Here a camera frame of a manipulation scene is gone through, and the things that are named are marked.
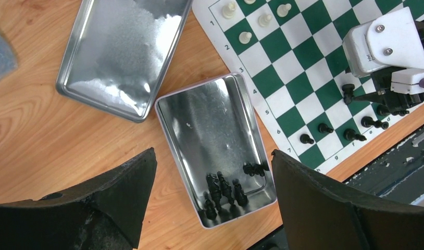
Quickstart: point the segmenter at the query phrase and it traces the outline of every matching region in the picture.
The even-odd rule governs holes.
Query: chess board
[[[223,6],[235,1],[235,16],[226,19]],[[277,8],[291,4],[281,18]],[[345,73],[348,67],[342,39],[350,28],[390,11],[410,7],[416,20],[424,20],[424,0],[194,0],[194,14],[230,71],[244,75],[252,103],[278,148],[310,168],[327,173],[380,133],[364,128],[364,116],[395,124],[403,117],[381,117],[377,105],[345,105],[341,86],[355,84],[355,95],[375,92],[372,80]],[[258,24],[263,14],[274,18],[267,27]],[[239,41],[251,32],[248,44]],[[334,128],[318,132],[318,125]],[[347,141],[346,129],[367,141]],[[300,142],[302,134],[315,140]]]

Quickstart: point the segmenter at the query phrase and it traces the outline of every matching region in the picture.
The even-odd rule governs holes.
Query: white square
[[[223,31],[228,30],[229,28],[231,28],[232,26],[239,23],[241,20],[245,18],[243,12],[241,11],[241,8],[238,6],[238,3],[235,2],[236,3],[235,16],[232,17],[231,19],[226,19],[223,16],[222,11],[223,11],[223,7],[229,3],[230,1],[228,0],[220,0],[210,7],[210,11],[214,15],[215,19],[217,19],[217,22],[220,25],[220,27],[223,29]]]
[[[324,108],[314,92],[300,103],[296,104],[296,108],[306,124],[324,113]]]
[[[326,160],[343,148],[336,132],[326,135],[317,145]]]
[[[370,79],[368,81],[366,81],[365,83],[363,83],[363,88],[366,94],[370,94],[373,92],[376,92],[376,88],[375,85],[373,84],[373,80]]]
[[[325,58],[308,68],[306,74],[314,91],[317,91],[333,79]]]
[[[318,0],[297,0],[296,5],[301,12],[310,7],[312,4],[316,3]]]
[[[345,73],[342,72],[341,74],[337,75],[335,78],[333,78],[336,82],[336,85],[338,86],[339,92],[341,92],[341,95],[344,96],[344,92],[342,91],[342,85],[345,84],[354,84],[355,89],[361,86],[361,81],[359,78],[354,77],[352,73]]]
[[[378,118],[375,115],[375,111],[373,110],[373,107],[371,105],[369,105],[368,107],[364,108],[363,110],[361,110],[361,112],[357,113],[354,117],[353,120],[355,120],[356,126],[358,126],[359,132],[360,134],[365,133],[367,130],[369,130],[370,128],[365,128],[364,126],[361,125],[361,120],[366,117],[369,116],[371,118],[373,118],[373,121],[378,120]]]
[[[324,56],[332,53],[342,45],[342,39],[339,37],[333,22],[316,32],[313,38]]]
[[[272,20],[270,21],[269,25],[267,25],[266,27],[261,27],[258,23],[258,19],[260,16],[264,14],[272,15]],[[258,40],[265,38],[268,34],[272,33],[273,31],[275,31],[277,28],[280,27],[268,4],[265,4],[261,8],[258,8],[256,11],[248,15],[246,19],[247,19],[247,22],[249,22],[250,26],[252,27],[252,30],[254,31]]]
[[[333,129],[339,128],[342,124],[346,123],[352,118],[352,113],[348,109],[344,100],[340,100],[335,105],[326,110],[326,115],[332,123]]]
[[[303,134],[308,134],[311,138],[310,130],[307,126],[304,126],[300,128],[298,131],[296,131],[294,134],[288,137],[290,144],[292,144],[293,149],[295,150],[296,154],[299,156],[302,153],[306,152],[309,148],[314,146],[315,144],[304,144],[300,141],[300,137]]]
[[[370,22],[382,16],[381,10],[375,0],[363,0],[353,7],[353,11],[360,24]]]
[[[292,49],[311,37],[310,29],[301,13],[283,24],[281,30]]]
[[[332,20],[336,20],[352,8],[348,0],[322,0]]]
[[[295,103],[290,97],[289,91],[285,86],[271,94],[268,98],[266,98],[266,101],[275,117],[282,116],[285,112],[295,106]]]
[[[273,63],[273,67],[284,84],[287,84],[304,72],[293,51],[289,51],[280,59],[276,60]]]
[[[269,57],[267,57],[259,42],[246,49],[239,57],[251,77],[254,77],[271,64]]]

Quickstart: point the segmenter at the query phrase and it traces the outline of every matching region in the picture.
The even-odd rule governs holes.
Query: white pawn
[[[252,33],[250,32],[241,32],[240,34],[240,43],[248,44],[251,41]]]
[[[287,16],[287,14],[289,13],[289,10],[291,9],[292,9],[291,4],[281,4],[280,6],[278,6],[277,14],[279,17],[285,17]]]
[[[272,15],[271,14],[264,14],[264,15],[261,15],[259,18],[258,18],[258,24],[261,26],[261,27],[265,27],[265,26],[267,26],[267,25],[269,25],[269,23],[270,23],[270,21],[272,20]]]
[[[235,16],[235,11],[236,11],[235,2],[230,2],[229,4],[225,5],[222,10],[223,16],[226,19],[231,19],[233,16]]]

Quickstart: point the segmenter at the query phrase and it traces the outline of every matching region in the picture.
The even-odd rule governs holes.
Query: wooden table
[[[274,204],[224,226],[203,229],[154,110],[144,123],[135,124],[56,92],[58,69],[80,2],[0,0],[0,30],[19,60],[19,69],[0,82],[0,203],[39,199],[154,147],[158,167],[140,249],[243,249],[280,226]],[[190,13],[158,95],[228,72]],[[275,143],[258,123],[269,153]],[[344,180],[422,124],[424,106],[329,176]]]

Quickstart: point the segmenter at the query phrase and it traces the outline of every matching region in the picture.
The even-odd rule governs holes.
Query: metal tray
[[[232,73],[163,96],[155,109],[180,171],[181,178],[205,228],[247,215],[276,201],[270,171],[264,177],[243,172],[245,163],[268,166],[268,160],[243,76]],[[221,198],[224,212],[206,218],[204,192],[207,173],[221,171],[227,181],[239,179],[249,204],[230,206]]]
[[[192,0],[83,0],[57,91],[142,122],[155,100]]]

